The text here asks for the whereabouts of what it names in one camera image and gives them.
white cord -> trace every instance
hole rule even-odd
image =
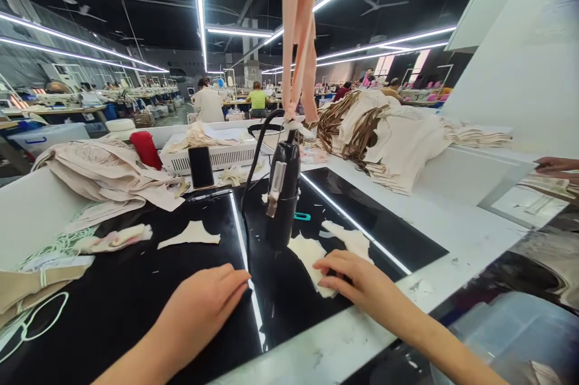
[[[44,329],[44,331],[42,331],[40,334],[35,335],[34,337],[28,337],[28,327],[30,326],[30,324],[34,321],[34,318],[36,317],[36,314],[49,302],[51,302],[52,300],[56,299],[59,296],[64,296],[65,299],[62,302],[62,305],[60,306],[60,309],[58,311],[58,313],[56,314],[56,317],[54,318],[54,320],[52,321],[52,323],[46,328]],[[22,319],[22,323],[20,323],[17,327],[18,328],[22,328],[22,331],[20,333],[20,341],[18,342],[18,344],[2,359],[0,359],[0,364],[2,364],[4,361],[6,361],[8,358],[10,358],[10,356],[16,352],[18,350],[18,348],[20,346],[22,346],[22,343],[25,341],[32,341],[37,339],[38,337],[44,335],[46,332],[48,332],[48,330],[50,328],[52,328],[54,326],[54,324],[58,321],[60,314],[62,313],[62,310],[64,309],[66,302],[68,301],[68,297],[69,294],[66,291],[62,291],[61,293],[57,293],[55,294],[53,297],[51,297],[50,299],[47,299],[41,306],[39,306],[38,308],[36,308],[36,310],[34,311],[34,313],[30,316],[30,320],[27,321],[28,317],[24,317]]]

factory floor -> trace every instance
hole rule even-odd
[[[170,112],[169,116],[159,118],[155,121],[154,127],[179,126],[187,124],[187,114],[193,113],[193,107],[190,104],[182,104],[175,109],[175,112]]]

yellow shirt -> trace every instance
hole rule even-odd
[[[267,95],[263,91],[251,91],[247,97],[252,102],[252,109],[265,109]]]

clear plastic container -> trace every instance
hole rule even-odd
[[[49,149],[54,144],[90,138],[84,123],[71,122],[57,126],[46,126],[30,132],[17,133],[8,136],[8,139],[16,142],[34,157],[38,157],[44,150]]]
[[[449,330],[511,384],[525,383],[522,367],[530,361],[549,366],[562,383],[577,377],[579,317],[539,297],[502,294],[474,306]],[[435,384],[452,384],[431,370]]]

person's hand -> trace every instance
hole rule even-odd
[[[539,166],[536,171],[539,174],[548,174],[559,171],[579,170],[579,160],[563,159],[562,157],[542,157],[536,160]]]
[[[316,261],[314,269],[324,275],[329,269],[336,271],[337,276],[326,276],[318,284],[337,290],[394,335],[411,345],[420,338],[427,316],[372,263],[336,249]],[[352,284],[343,280],[343,275]]]
[[[200,270],[177,287],[149,332],[159,349],[170,352],[176,371],[189,364],[223,327],[250,278],[245,270],[224,264]]]

